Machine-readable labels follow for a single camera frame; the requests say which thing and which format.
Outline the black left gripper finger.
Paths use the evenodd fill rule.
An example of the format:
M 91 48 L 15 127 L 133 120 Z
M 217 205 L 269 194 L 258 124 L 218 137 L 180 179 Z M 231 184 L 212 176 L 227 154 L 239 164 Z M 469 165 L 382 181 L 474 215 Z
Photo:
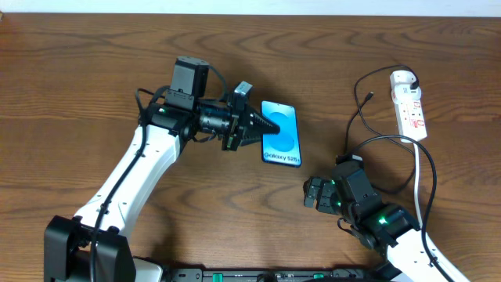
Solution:
M 251 110 L 245 125 L 247 131 L 256 135 L 279 134 L 280 127 L 273 121 Z
M 253 143 L 258 143 L 261 141 L 263 135 L 263 132 L 256 131 L 239 132 L 237 135 L 237 144 L 238 146 L 247 146 Z

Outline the blue Galaxy smartphone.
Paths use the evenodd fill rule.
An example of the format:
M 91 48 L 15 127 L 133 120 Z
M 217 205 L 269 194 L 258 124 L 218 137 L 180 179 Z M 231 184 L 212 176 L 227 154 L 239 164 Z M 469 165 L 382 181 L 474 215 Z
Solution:
M 262 160 L 270 164 L 299 168 L 302 164 L 301 144 L 295 108 L 291 105 L 262 101 L 261 113 L 279 126 L 279 133 L 262 136 Z

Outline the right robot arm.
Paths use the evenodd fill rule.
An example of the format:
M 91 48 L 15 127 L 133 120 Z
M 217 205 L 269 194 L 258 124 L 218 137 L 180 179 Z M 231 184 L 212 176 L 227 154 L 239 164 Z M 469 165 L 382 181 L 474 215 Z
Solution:
M 329 179 L 312 176 L 304 183 L 304 206 L 338 215 L 345 230 L 385 262 L 369 275 L 378 280 L 453 281 L 467 278 L 436 247 L 422 241 L 418 220 L 402 206 L 385 203 L 363 169 L 360 157 L 338 162 Z

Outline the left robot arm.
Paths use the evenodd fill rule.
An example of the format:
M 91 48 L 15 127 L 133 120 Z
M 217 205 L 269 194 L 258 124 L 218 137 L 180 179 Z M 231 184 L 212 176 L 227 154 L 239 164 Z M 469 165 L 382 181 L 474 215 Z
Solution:
M 167 281 L 165 266 L 132 255 L 130 236 L 162 175 L 189 141 L 219 139 L 222 150 L 256 143 L 279 126 L 248 100 L 242 81 L 218 99 L 204 96 L 214 68 L 190 56 L 175 61 L 170 85 L 139 104 L 139 126 L 129 148 L 99 191 L 72 218 L 54 216 L 44 233 L 46 281 Z

